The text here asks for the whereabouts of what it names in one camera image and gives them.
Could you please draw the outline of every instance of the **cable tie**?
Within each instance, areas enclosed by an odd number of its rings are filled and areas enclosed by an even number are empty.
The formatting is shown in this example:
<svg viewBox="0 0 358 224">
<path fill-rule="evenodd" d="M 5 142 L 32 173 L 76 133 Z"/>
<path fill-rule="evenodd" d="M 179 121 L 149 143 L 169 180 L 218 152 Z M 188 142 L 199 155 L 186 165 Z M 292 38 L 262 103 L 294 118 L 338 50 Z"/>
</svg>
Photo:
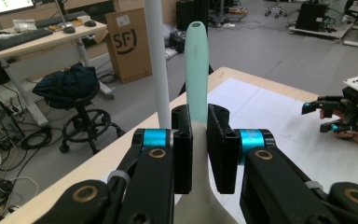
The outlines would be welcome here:
<svg viewBox="0 0 358 224">
<path fill-rule="evenodd" d="M 131 178 L 130 178 L 130 176 L 129 176 L 125 171 L 122 171 L 122 170 L 114 170 L 114 171 L 112 171 L 112 172 L 109 174 L 109 176 L 107 177 L 107 180 L 109 181 L 110 178 L 112 178 L 113 176 L 118 176 L 118 177 L 123 178 L 123 179 L 126 181 L 126 184 L 127 184 L 126 189 L 127 189 L 128 186 L 130 185 Z"/>
<path fill-rule="evenodd" d="M 324 187 L 319 184 L 318 181 L 314 181 L 314 180 L 310 180 L 305 182 L 305 185 L 309 188 L 309 189 L 324 189 Z"/>
</svg>

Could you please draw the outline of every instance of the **mint green object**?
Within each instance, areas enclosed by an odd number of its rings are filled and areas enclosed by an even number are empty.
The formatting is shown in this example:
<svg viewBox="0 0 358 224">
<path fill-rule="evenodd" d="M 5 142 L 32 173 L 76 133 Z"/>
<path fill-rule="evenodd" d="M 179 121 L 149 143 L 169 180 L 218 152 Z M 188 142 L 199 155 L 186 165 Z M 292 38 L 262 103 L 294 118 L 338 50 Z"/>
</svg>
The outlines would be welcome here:
<svg viewBox="0 0 358 224">
<path fill-rule="evenodd" d="M 191 121 L 207 123 L 209 48 L 205 26 L 200 21 L 188 25 L 185 43 L 186 94 Z"/>
</svg>

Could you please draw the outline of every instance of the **floor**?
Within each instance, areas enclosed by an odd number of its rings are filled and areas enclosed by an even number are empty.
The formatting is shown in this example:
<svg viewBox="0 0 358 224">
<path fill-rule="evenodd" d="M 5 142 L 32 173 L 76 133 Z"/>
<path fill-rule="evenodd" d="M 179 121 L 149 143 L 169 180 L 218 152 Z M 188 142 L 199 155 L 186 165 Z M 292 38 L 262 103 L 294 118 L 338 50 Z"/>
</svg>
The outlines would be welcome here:
<svg viewBox="0 0 358 224">
<path fill-rule="evenodd" d="M 315 35 L 289 34 L 285 26 L 287 22 L 296 20 L 297 13 L 294 11 L 299 9 L 299 3 L 283 2 L 287 6 L 289 17 L 278 19 L 273 15 L 264 15 L 266 6 L 273 2 L 245 0 L 242 3 L 248 7 L 249 12 L 242 22 L 232 22 L 236 27 L 208 29 L 212 69 L 230 67 L 321 95 L 340 95 L 345 87 L 342 80 L 358 76 L 358 48 Z M 358 31 L 349 31 L 345 38 L 357 39 Z M 104 60 L 106 57 L 93 62 L 104 64 Z M 185 55 L 178 54 L 167 62 L 170 100 L 178 95 L 185 81 L 184 61 Z M 109 64 L 99 68 L 98 72 L 108 69 Z M 112 120 L 123 130 L 130 130 L 156 112 L 152 77 L 144 77 L 128 84 L 114 82 L 108 86 L 115 88 L 115 99 L 108 99 L 99 93 L 90 107 L 108 111 Z M 61 136 L 57 128 L 61 128 L 75 111 L 50 109 L 44 101 L 37 104 L 54 128 L 52 142 L 55 142 Z M 26 122 L 32 123 L 32 120 L 27 117 Z M 34 125 L 29 124 L 22 124 L 21 128 L 27 134 L 36 130 Z M 102 149 L 115 139 L 116 132 L 110 129 L 99 137 L 96 147 Z M 4 164 L 1 168 L 8 169 L 17 164 L 19 167 L 7 172 L 5 178 L 23 178 L 18 179 L 9 205 L 23 205 L 34 197 L 37 189 L 40 192 L 48 188 L 92 157 L 88 144 L 71 144 L 71 150 L 66 154 L 58 150 L 60 144 L 58 140 L 40 150 L 17 148 L 14 150 L 17 154 L 10 153 L 8 161 L 13 162 Z"/>
</svg>

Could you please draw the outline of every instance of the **cardboard box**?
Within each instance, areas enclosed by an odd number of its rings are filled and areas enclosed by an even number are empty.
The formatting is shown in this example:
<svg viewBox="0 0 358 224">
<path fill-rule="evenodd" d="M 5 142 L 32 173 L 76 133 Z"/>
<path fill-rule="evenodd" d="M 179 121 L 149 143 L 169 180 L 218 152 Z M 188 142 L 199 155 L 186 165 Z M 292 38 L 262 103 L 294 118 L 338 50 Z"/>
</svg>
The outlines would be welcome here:
<svg viewBox="0 0 358 224">
<path fill-rule="evenodd" d="M 122 83 L 152 74 L 143 8 L 105 15 L 109 34 L 106 46 Z"/>
</svg>

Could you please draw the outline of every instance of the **black bag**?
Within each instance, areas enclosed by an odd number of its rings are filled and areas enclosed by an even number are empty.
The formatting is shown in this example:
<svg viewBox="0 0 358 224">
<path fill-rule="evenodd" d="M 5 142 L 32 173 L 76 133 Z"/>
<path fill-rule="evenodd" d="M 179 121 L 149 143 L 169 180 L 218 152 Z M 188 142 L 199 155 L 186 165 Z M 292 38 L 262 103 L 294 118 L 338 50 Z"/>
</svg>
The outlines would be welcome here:
<svg viewBox="0 0 358 224">
<path fill-rule="evenodd" d="M 85 67 L 81 63 L 73 65 L 67 71 L 48 76 L 36 84 L 33 93 L 45 97 L 46 101 L 65 107 L 76 99 L 85 97 L 98 85 L 94 67 Z"/>
</svg>

